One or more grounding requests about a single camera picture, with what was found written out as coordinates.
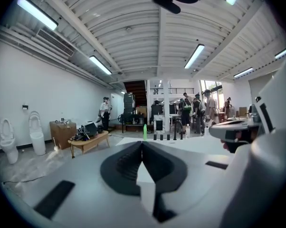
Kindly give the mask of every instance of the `staircase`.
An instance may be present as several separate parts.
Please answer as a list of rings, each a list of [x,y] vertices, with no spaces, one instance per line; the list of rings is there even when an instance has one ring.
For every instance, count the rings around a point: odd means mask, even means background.
[[[147,106],[145,81],[132,81],[124,82],[125,88],[128,93],[133,93],[135,95],[135,105],[136,106]]]

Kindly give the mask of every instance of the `white pillar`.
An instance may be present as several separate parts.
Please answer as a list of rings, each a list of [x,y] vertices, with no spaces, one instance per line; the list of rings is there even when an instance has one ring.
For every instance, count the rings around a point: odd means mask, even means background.
[[[150,81],[146,82],[146,99],[147,99],[147,124],[150,124],[149,119],[151,115],[151,84]]]
[[[164,115],[165,115],[165,131],[170,131],[170,99],[168,94],[168,81],[162,80],[163,92],[164,92]]]

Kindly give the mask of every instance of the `railing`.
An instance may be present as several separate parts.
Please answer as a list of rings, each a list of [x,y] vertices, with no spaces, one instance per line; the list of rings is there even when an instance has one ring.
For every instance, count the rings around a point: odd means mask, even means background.
[[[194,88],[168,88],[168,93],[171,94],[194,94]],[[150,94],[163,95],[163,88],[151,88]]]

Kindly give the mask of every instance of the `air vent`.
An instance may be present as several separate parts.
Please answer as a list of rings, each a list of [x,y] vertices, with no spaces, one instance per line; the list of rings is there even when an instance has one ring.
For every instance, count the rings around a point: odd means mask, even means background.
[[[54,38],[52,35],[48,34],[43,29],[40,29],[38,31],[37,36],[42,38],[43,41],[45,41],[46,43],[55,46],[57,49],[59,49],[60,51],[64,52],[65,54],[67,54],[70,57],[72,57],[72,55],[74,54],[73,50],[71,50],[69,47],[64,45],[62,42],[60,42],[59,40]]]

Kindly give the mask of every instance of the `bottle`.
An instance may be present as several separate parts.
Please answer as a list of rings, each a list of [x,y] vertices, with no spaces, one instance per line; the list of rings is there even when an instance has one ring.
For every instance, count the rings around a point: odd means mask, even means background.
[[[190,125],[187,124],[186,125],[186,128],[185,128],[185,138],[190,138],[190,134],[191,134],[191,128],[190,128]]]
[[[147,126],[146,124],[144,124],[144,128],[143,128],[143,140],[146,141],[147,139]]]
[[[208,136],[209,135],[209,126],[206,126],[205,130],[204,130],[204,135]]]

